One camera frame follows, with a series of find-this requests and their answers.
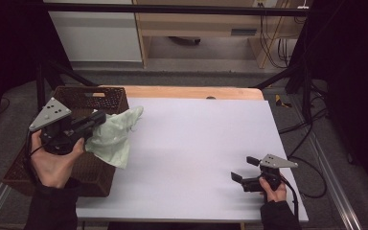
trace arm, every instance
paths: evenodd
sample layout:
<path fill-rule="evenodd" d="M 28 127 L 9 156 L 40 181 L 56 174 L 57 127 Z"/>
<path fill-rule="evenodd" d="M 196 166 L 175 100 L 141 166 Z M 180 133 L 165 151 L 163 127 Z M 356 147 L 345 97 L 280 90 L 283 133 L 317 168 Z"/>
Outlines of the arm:
<path fill-rule="evenodd" d="M 264 178 L 261 177 L 259 181 L 267 193 L 267 203 L 261 208 L 264 230 L 300 230 L 300 223 L 292 214 L 286 202 L 286 185 L 282 182 L 276 191 L 272 191 Z"/>
<path fill-rule="evenodd" d="M 32 150 L 41 146 L 40 131 L 32 136 Z M 83 153 L 80 139 L 67 155 L 53 155 L 39 149 L 32 164 L 40 180 L 35 187 L 25 230 L 77 229 L 76 202 L 80 183 L 70 178 L 75 161 Z"/>

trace wall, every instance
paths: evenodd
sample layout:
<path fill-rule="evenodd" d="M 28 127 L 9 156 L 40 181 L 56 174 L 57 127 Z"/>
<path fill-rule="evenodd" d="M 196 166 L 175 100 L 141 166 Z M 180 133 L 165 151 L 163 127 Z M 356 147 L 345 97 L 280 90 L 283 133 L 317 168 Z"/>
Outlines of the wall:
<path fill-rule="evenodd" d="M 131 0 L 45 2 L 131 4 Z M 52 11 L 50 15 L 70 61 L 142 61 L 133 13 Z"/>

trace hand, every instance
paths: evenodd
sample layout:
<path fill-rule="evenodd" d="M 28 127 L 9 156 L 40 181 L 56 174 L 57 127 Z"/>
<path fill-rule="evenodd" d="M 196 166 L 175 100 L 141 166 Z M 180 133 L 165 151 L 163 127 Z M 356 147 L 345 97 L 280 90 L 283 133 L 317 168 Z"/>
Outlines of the hand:
<path fill-rule="evenodd" d="M 41 147 L 40 131 L 32 135 L 32 151 Z M 54 155 L 41 148 L 32 155 L 32 164 L 41 184 L 62 189 L 71 176 L 74 163 L 83 154 L 83 138 L 66 155 Z"/>
<path fill-rule="evenodd" d="M 270 185 L 263 177 L 259 178 L 259 182 L 261 183 L 262 188 L 267 193 L 267 202 L 270 202 L 271 200 L 273 200 L 274 202 L 286 200 L 287 190 L 286 190 L 286 184 L 283 181 L 280 184 L 279 188 L 277 188 L 276 191 L 271 190 Z"/>

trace wooden cabinet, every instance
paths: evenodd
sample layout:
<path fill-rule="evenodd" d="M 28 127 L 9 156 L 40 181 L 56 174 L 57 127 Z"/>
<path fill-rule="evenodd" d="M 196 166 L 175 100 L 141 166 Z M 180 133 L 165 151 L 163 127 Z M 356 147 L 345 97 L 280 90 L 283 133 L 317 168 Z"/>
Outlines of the wooden cabinet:
<path fill-rule="evenodd" d="M 245 8 L 255 7 L 257 4 L 254 0 L 133 0 L 133 3 L 138 5 Z M 296 9 L 304 4 L 304 0 L 266 0 L 266 3 L 270 4 L 271 7 Z M 276 38 L 297 38 L 303 26 L 303 24 L 296 23 L 293 17 L 268 16 L 261 18 L 256 15 L 136 13 L 136 20 L 145 66 L 152 36 L 244 36 L 249 39 L 251 50 L 254 52 L 259 67 L 265 68 L 267 55 L 261 45 L 262 20 L 268 50 L 271 50 Z"/>

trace black sleeve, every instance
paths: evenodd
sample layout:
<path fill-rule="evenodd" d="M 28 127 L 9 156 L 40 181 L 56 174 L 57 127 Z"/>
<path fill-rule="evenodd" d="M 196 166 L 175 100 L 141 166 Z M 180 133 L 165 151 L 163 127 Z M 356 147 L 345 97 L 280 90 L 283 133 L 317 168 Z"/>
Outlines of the black sleeve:
<path fill-rule="evenodd" d="M 264 230 L 300 230 L 298 219 L 292 214 L 286 201 L 270 201 L 261 208 Z"/>
<path fill-rule="evenodd" d="M 70 178 L 64 189 L 36 185 L 25 230 L 76 230 L 80 183 Z"/>

